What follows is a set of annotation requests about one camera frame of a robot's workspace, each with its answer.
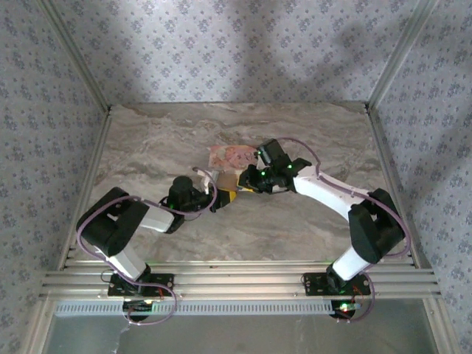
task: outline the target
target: mounting plate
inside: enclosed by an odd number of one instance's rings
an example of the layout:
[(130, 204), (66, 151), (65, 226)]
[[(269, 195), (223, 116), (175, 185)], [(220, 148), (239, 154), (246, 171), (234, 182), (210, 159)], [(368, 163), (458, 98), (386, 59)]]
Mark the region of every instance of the mounting plate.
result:
[(370, 295), (369, 280), (361, 274), (353, 277), (341, 292), (334, 291), (330, 288), (327, 284), (326, 273), (305, 273), (302, 275), (302, 282), (305, 287), (306, 296)]
[[(146, 276), (145, 282), (153, 282), (162, 284), (168, 288), (173, 289), (174, 286), (174, 274), (158, 274), (151, 273)], [(142, 291), (138, 293), (138, 289), (134, 285), (130, 285), (128, 282), (123, 280), (118, 274), (113, 274), (110, 278), (110, 284), (108, 286), (108, 296), (144, 296), (144, 297), (161, 297), (171, 296), (167, 290), (145, 286)]]

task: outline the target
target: metal extrusion bar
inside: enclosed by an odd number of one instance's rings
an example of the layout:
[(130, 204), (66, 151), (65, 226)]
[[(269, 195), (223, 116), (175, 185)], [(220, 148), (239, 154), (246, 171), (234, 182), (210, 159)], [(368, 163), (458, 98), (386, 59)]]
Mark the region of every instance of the metal extrusion bar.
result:
[[(304, 262), (173, 262), (153, 265), (153, 272), (176, 275), (174, 291), (185, 300), (281, 300), (306, 297), (301, 276), (307, 271), (320, 272), (327, 263)], [(100, 264), (93, 267), (67, 268), (46, 275), (41, 296), (50, 299), (110, 299), (108, 283), (111, 272)], [(440, 290), (431, 269), (402, 265), (392, 268), (382, 264), (369, 272), (376, 295), (384, 299), (435, 298)], [(344, 299), (324, 296), (323, 299)]]

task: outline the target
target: snack bag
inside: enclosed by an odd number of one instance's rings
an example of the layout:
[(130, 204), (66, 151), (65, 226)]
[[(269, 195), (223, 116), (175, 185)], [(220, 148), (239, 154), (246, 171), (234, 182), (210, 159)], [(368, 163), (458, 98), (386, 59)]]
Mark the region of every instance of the snack bag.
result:
[(248, 145), (215, 145), (210, 148), (208, 167), (224, 172), (245, 170), (250, 164), (257, 164), (255, 152)]

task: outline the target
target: wall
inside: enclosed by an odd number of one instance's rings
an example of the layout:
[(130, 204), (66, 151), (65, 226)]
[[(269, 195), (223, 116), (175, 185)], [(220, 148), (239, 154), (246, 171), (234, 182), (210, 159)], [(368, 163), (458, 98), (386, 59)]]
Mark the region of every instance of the wall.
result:
[(368, 100), (416, 4), (56, 2), (112, 104)]
[(35, 2), (4, 0), (0, 30), (0, 353), (16, 353), (103, 113)]
[(408, 217), (472, 353), (472, 5), (441, 1), (379, 108)]

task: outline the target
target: aluminum frame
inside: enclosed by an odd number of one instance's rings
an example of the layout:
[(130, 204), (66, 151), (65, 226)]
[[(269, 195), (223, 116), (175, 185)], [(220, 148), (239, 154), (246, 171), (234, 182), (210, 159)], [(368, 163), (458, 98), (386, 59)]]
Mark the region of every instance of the aluminum frame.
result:
[[(379, 127), (369, 112), (372, 135), (379, 153), (379, 159), (386, 176), (387, 186), (394, 202), (393, 172), (386, 164), (386, 151), (378, 137)], [(60, 300), (106, 301), (107, 285), (100, 275), (107, 267), (100, 261), (76, 260), (77, 250), (74, 225), (85, 209), (93, 187), (100, 158), (105, 145), (110, 116), (104, 120), (100, 137), (94, 149), (90, 168), (86, 176), (80, 201), (74, 213), (66, 245), (60, 258), (58, 271), (46, 274), (41, 289), (40, 301), (36, 305), (27, 337), (21, 353), (42, 353), (51, 328), (54, 311)], [(305, 272), (324, 271), (327, 263), (311, 261), (223, 261), (223, 262), (166, 262), (150, 263), (155, 272), (171, 272), (176, 275), (175, 290), (179, 300), (294, 300), (307, 298), (300, 282)], [(423, 299), (429, 324), (439, 353), (461, 353), (459, 343), (452, 329), (451, 321), (441, 298), (434, 272), (424, 255), (412, 242), (411, 255), (402, 260), (385, 261), (373, 267), (369, 274), (375, 282), (378, 299)], [(342, 296), (325, 296), (322, 299), (343, 299)]]

